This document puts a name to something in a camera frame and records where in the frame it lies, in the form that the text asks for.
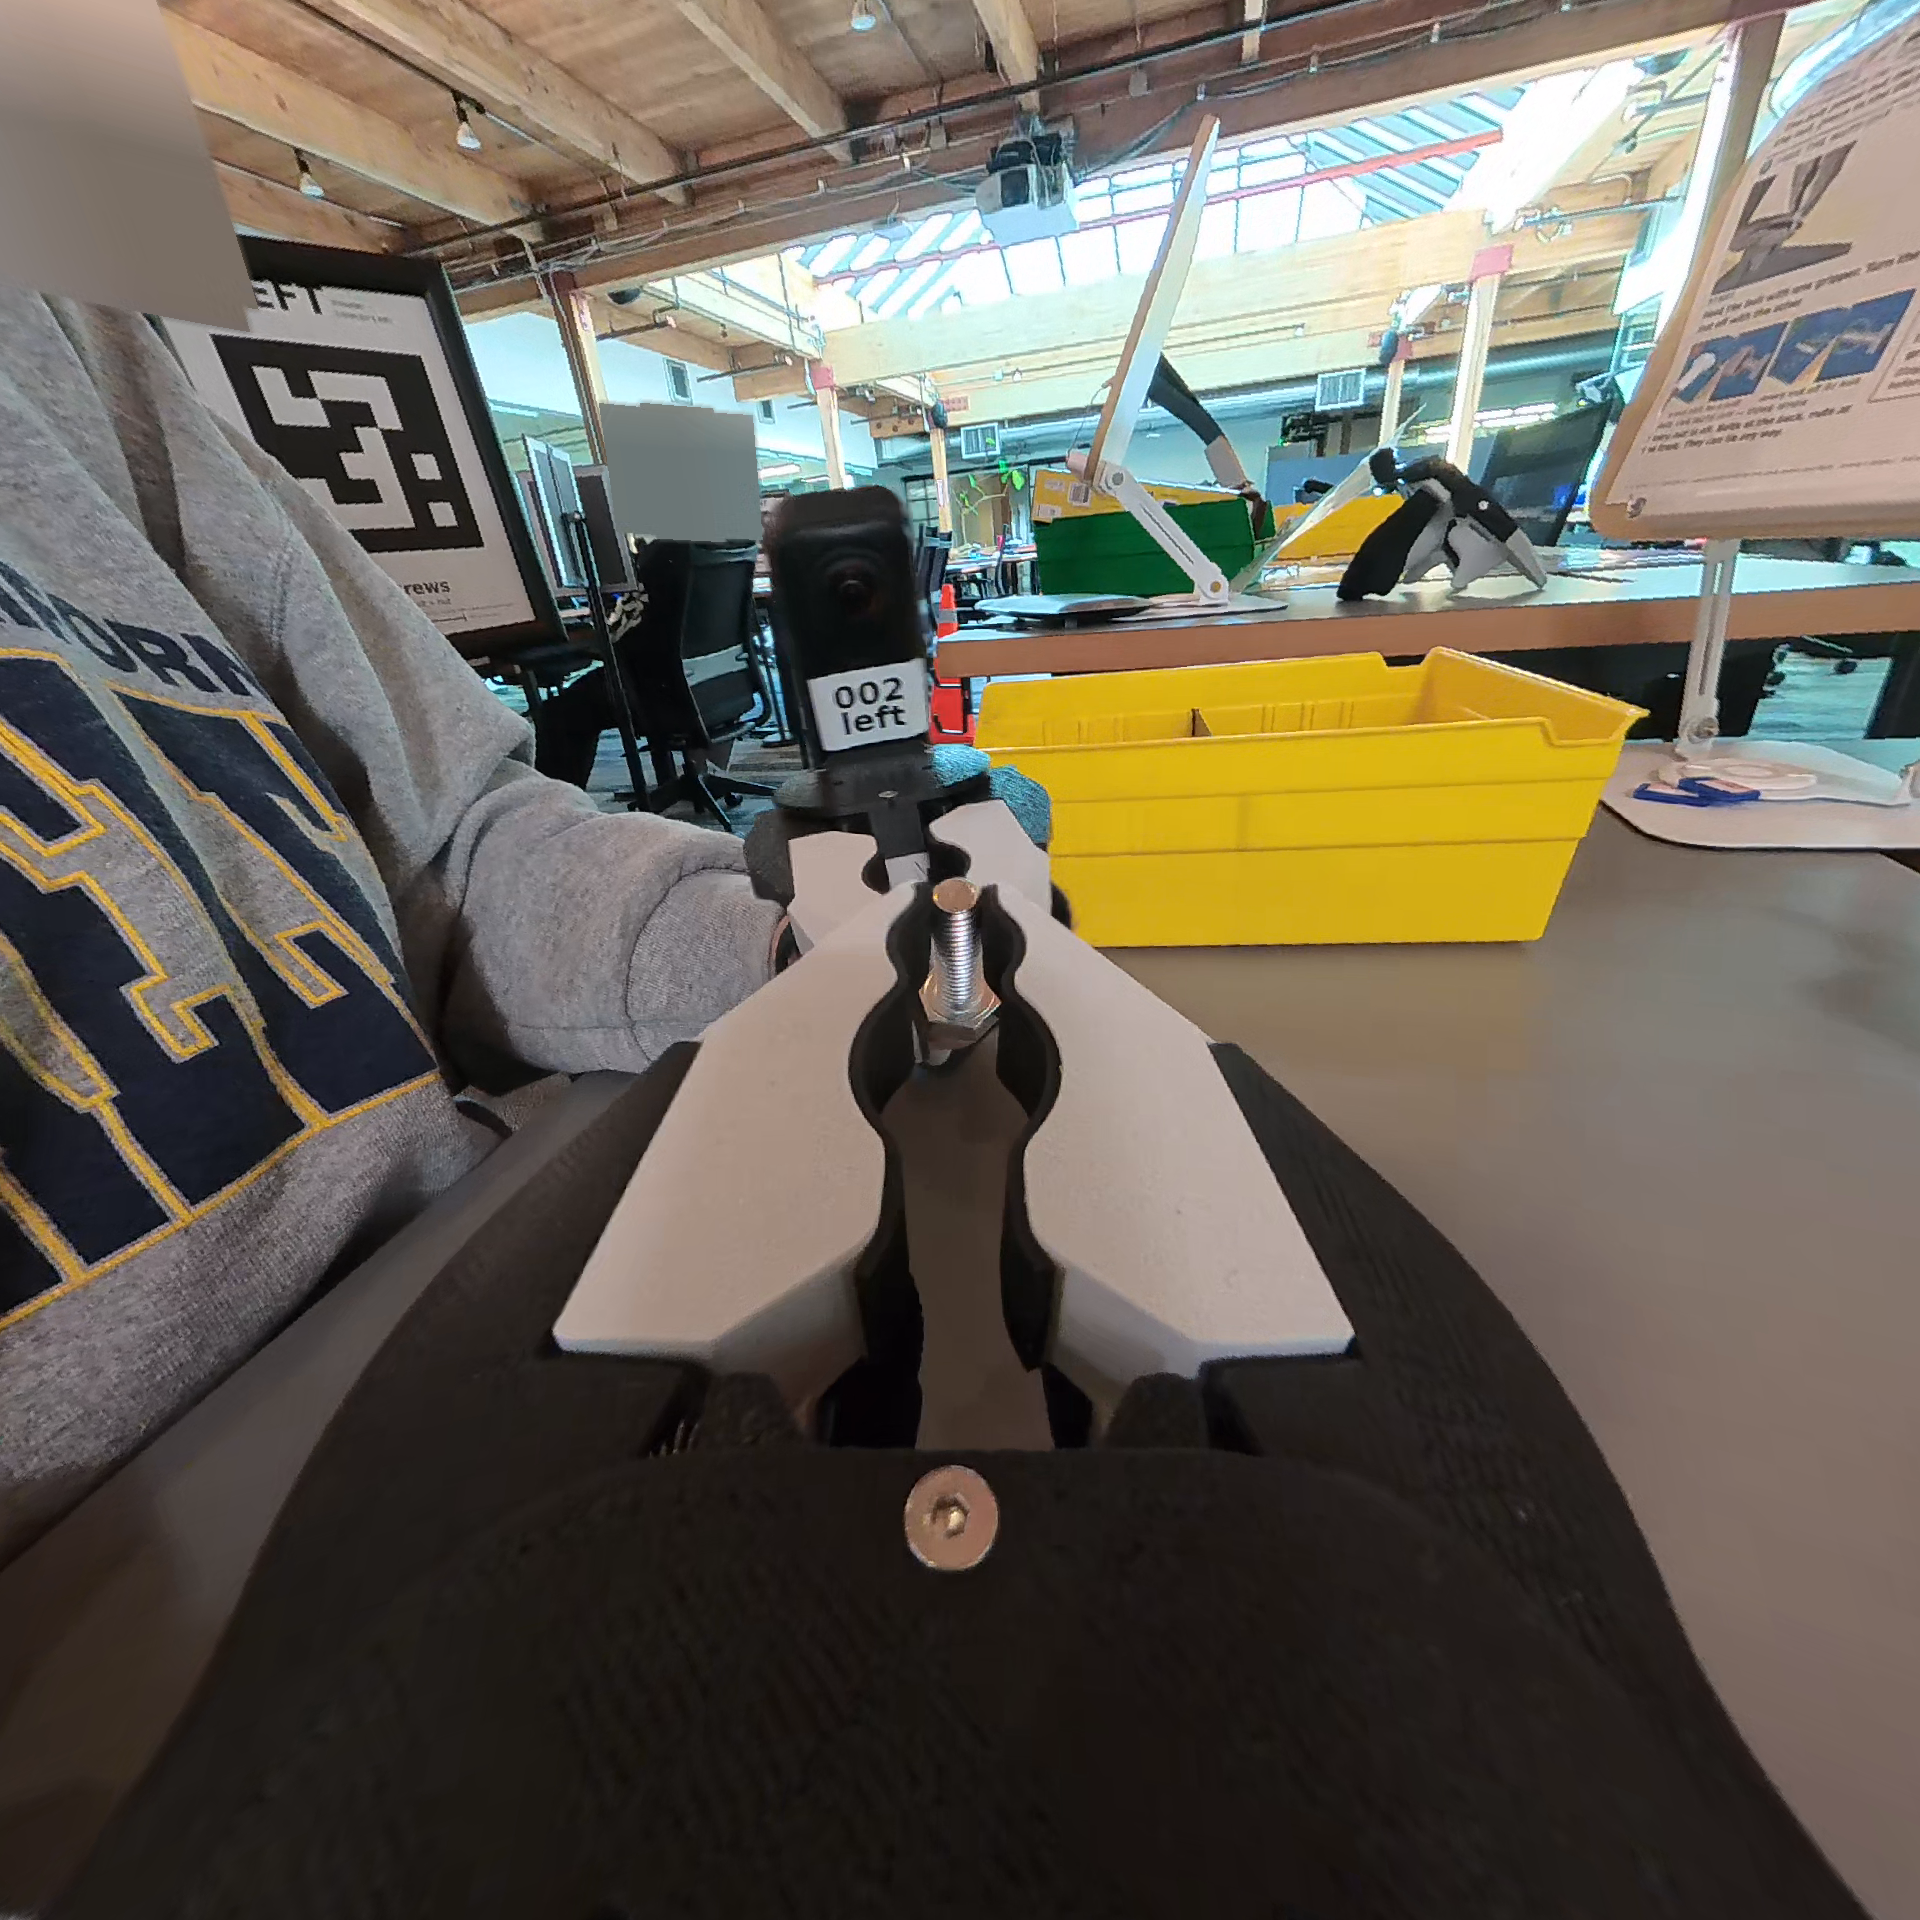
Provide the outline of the person's grey sweatshirt torso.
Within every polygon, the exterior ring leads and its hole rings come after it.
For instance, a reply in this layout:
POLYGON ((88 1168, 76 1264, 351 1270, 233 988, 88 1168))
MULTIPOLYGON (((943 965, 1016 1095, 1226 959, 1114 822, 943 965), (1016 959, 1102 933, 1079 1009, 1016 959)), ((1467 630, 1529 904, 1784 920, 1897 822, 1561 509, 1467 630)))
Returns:
POLYGON ((4 1561, 492 1148, 393 640, 448 689, 154 322, 4 295, 4 1561))

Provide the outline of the ceiling projector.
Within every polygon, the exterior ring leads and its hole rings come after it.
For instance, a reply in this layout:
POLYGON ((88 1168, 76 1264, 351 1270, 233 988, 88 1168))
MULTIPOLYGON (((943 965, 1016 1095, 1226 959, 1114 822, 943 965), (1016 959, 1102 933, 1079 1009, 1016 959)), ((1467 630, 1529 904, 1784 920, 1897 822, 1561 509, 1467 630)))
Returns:
POLYGON ((972 190, 979 224, 995 247, 1054 243, 1076 227, 1075 174, 1061 129, 995 145, 972 190))

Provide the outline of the white board on stand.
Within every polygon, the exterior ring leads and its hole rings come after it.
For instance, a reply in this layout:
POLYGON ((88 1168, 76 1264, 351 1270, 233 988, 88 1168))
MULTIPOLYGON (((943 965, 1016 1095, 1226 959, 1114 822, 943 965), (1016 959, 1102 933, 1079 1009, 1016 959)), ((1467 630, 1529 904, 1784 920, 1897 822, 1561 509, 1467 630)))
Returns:
POLYGON ((1201 405, 1201 399, 1167 358, 1167 341, 1173 332, 1175 308, 1184 295, 1201 237, 1213 148, 1218 119, 1201 114, 1090 445, 1067 451, 1061 477, 1042 470, 1042 485, 1032 509, 1039 528, 1050 526, 1054 518, 1067 518, 1067 526, 1083 528, 1097 518, 1125 516, 1173 567, 1180 592, 1125 593, 1116 588, 1093 588, 1083 593, 1016 593, 983 602, 983 611, 992 611, 995 617, 1075 627, 1090 617, 1121 617, 1125 611, 1149 611, 1157 603, 1167 611, 1205 611, 1210 617, 1282 607, 1280 593, 1256 592, 1256 582, 1280 546, 1274 509, 1236 459, 1226 430, 1210 418, 1209 405, 1201 405), (1201 440, 1213 482, 1209 499, 1231 499, 1249 532, 1249 552, 1242 565, 1218 562, 1175 518, 1167 492, 1158 492, 1153 482, 1143 482, 1130 467, 1130 445, 1146 409, 1170 411, 1201 440))

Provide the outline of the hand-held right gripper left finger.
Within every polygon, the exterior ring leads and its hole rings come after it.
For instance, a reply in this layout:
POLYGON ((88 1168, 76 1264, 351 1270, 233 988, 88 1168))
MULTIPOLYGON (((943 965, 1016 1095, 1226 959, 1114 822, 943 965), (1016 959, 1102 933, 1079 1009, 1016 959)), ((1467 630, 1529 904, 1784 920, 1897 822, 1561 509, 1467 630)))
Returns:
POLYGON ((907 885, 713 1022, 550 1336, 571 1354, 775 1379, 789 1407, 864 1350, 855 1259, 884 1147, 858 1110, 858 1025, 899 986, 907 885))

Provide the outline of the spare hand-held gripper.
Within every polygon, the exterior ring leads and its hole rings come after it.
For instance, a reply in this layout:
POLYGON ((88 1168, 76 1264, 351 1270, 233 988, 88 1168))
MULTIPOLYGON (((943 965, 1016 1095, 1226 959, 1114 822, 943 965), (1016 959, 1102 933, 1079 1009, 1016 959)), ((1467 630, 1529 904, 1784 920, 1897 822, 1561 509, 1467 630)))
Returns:
POLYGON ((1419 457, 1402 464, 1395 446, 1368 454, 1373 489, 1395 496, 1390 513, 1359 542, 1336 602, 1384 596, 1402 585, 1447 565, 1451 593, 1509 567, 1532 588, 1546 585, 1546 567, 1514 516, 1460 467, 1419 457))

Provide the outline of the white clipboard stand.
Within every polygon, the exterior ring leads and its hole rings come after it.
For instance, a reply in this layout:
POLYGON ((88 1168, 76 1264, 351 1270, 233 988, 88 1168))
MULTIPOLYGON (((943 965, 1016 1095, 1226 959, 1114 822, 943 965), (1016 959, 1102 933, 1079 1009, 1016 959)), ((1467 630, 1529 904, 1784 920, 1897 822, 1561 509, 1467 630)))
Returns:
POLYGON ((1694 853, 1912 856, 1912 761, 1885 769, 1814 744, 1716 741, 1736 552, 1736 539, 1703 546, 1676 741, 1621 749, 1599 802, 1629 830, 1694 853))

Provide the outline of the green plastic bin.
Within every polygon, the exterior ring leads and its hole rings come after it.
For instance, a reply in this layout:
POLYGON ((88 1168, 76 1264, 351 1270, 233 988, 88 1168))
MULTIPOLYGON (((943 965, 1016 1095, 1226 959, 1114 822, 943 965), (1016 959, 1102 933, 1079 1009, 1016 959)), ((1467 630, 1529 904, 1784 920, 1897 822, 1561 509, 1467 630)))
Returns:
MULTIPOLYGON (((1173 521, 1226 575, 1242 575, 1274 509, 1223 485, 1143 485, 1173 521)), ((1114 496, 1093 492, 1067 467, 1032 470, 1032 539, 1042 593, 1184 593, 1188 575, 1114 496)))

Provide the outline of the framed marker poster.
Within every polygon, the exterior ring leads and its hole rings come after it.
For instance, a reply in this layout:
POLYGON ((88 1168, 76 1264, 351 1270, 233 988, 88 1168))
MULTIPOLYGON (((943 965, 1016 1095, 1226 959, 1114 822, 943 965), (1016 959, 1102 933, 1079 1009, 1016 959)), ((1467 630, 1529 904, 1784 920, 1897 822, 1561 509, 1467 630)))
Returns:
POLYGON ((191 393, 278 459, 466 658, 565 637, 448 273, 237 237, 240 328, 165 320, 191 393))

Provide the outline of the long wooden table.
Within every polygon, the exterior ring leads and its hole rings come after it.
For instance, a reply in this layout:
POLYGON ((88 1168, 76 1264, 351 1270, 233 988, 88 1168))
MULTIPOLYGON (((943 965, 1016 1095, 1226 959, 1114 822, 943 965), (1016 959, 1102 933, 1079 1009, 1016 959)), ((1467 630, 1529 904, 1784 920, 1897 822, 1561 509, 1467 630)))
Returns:
MULTIPOLYGON (((1451 596, 1442 582, 1396 588, 1362 603, 1329 585, 1297 585, 1282 607, 1255 613, 1146 611, 1090 627, 967 627, 939 640, 937 673, 956 680, 1184 668, 1372 652, 1417 658, 1430 649, 1475 656, 1529 649, 1688 645, 1700 565, 1621 565, 1550 578, 1491 575, 1451 596)), ((1918 571, 1741 557, 1731 602, 1733 640, 1912 633, 1918 571)))

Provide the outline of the black monitor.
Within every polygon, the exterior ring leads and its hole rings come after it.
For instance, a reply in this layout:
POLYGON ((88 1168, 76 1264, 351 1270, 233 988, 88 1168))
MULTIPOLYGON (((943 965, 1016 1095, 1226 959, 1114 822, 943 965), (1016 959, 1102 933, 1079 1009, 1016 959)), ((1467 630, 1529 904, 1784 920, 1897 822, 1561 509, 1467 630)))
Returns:
POLYGON ((1491 436, 1475 479, 1532 550, 1546 552, 1561 542, 1614 414, 1607 400, 1580 400, 1543 421, 1509 423, 1491 436))

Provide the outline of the yellow plastic bin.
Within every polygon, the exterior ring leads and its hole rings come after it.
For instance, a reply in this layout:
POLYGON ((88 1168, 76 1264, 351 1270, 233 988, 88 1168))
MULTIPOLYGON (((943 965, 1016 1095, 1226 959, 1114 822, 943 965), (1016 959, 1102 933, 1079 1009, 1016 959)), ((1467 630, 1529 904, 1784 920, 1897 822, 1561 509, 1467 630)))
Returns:
POLYGON ((1641 710, 1505 664, 990 683, 1093 947, 1533 945, 1641 710))

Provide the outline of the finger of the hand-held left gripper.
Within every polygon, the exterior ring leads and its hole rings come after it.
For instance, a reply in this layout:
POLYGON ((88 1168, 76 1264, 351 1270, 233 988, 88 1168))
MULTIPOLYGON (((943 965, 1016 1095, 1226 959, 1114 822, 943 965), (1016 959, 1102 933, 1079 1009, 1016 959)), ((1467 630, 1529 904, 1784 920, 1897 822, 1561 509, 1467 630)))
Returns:
POLYGON ((878 843, 869 834, 821 830, 789 838, 792 902, 786 907, 804 954, 884 954, 899 916, 878 843))
POLYGON ((926 838, 967 858, 975 887, 1000 887, 1050 904, 1049 853, 1005 802, 954 808, 926 822, 926 838))

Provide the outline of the silver threaded bolt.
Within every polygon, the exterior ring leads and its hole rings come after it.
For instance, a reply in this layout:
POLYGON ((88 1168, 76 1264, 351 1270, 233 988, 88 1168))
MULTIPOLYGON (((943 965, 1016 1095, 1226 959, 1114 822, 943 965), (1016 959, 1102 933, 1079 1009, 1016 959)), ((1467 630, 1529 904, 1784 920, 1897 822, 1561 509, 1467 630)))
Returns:
POLYGON ((931 964, 922 984, 922 1003, 959 1011, 990 996, 1000 1000, 986 981, 979 947, 979 887, 971 877, 943 877, 931 891, 931 964))

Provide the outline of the person's left forearm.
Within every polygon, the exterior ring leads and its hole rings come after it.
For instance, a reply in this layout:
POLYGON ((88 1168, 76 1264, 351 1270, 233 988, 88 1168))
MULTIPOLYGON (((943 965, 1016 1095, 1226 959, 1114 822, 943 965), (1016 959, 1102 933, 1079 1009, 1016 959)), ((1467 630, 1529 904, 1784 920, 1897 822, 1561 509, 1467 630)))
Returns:
POLYGON ((458 1087, 640 1072, 771 981, 781 910, 740 838, 540 774, 529 720, 418 613, 361 645, 394 734, 361 744, 364 838, 458 1087))

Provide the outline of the instruction sheet clipboard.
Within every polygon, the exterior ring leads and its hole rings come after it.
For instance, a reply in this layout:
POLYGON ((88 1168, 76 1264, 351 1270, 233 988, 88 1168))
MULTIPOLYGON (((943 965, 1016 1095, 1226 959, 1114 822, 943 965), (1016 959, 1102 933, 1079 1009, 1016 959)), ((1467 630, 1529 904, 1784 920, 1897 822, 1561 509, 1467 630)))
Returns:
POLYGON ((1918 4, 1721 195, 1593 489, 1607 539, 1918 539, 1918 4))

